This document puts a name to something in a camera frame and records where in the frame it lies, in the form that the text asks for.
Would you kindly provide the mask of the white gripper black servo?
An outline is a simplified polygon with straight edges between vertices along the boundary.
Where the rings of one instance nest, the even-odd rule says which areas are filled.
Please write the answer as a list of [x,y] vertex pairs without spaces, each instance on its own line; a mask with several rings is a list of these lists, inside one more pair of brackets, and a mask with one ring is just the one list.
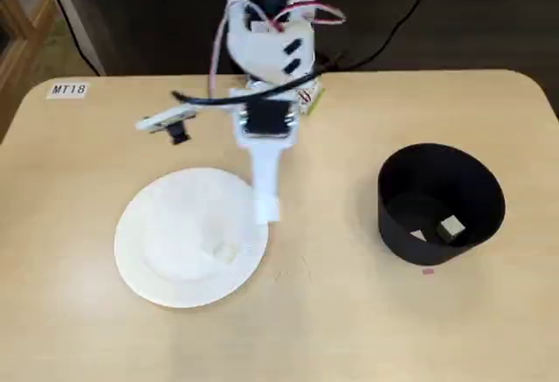
[[280,158],[294,146],[300,116],[300,99],[295,91],[243,102],[232,110],[238,144],[252,160],[252,186],[261,207],[279,206]]

